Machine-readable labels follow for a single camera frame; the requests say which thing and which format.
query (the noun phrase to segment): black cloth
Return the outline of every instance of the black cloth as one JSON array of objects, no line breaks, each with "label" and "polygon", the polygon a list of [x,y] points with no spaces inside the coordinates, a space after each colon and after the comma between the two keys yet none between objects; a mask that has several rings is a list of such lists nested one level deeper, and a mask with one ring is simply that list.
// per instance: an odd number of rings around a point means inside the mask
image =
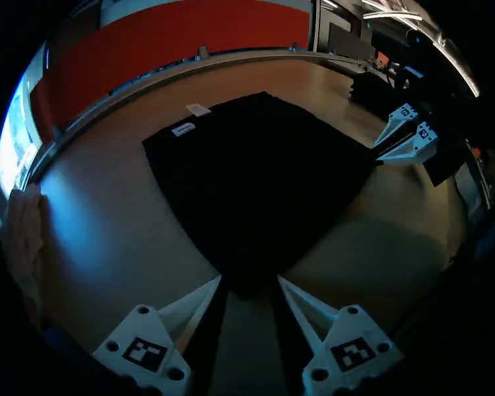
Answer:
[{"label": "black cloth", "polygon": [[[211,110],[143,145],[187,235],[233,291],[249,296],[334,225],[374,158],[365,146],[266,92]],[[196,128],[172,133],[187,122]]]}]

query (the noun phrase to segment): orange wall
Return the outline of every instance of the orange wall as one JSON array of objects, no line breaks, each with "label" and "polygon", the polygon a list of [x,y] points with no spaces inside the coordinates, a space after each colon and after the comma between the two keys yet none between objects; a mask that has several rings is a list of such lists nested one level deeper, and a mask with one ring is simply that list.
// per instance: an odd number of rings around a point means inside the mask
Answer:
[{"label": "orange wall", "polygon": [[157,67],[239,48],[308,46],[310,16],[258,0],[181,0],[119,19],[81,41],[31,92],[42,140],[66,128],[110,90]]}]

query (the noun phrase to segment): table surface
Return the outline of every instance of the table surface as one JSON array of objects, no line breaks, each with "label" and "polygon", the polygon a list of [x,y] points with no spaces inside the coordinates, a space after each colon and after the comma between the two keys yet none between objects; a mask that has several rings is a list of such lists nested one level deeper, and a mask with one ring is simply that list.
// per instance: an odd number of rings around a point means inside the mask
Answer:
[{"label": "table surface", "polygon": [[[239,64],[153,90],[95,123],[40,182],[46,311],[93,351],[135,305],[161,308],[216,275],[177,222],[141,144],[187,117],[186,105],[266,90],[371,147],[384,123],[348,101],[351,83],[306,61]],[[436,282],[465,233],[451,180],[434,188],[421,165],[380,166],[341,221],[285,276],[332,306],[360,304],[388,330]],[[211,394],[231,389],[284,391],[264,295],[228,297]]]}]

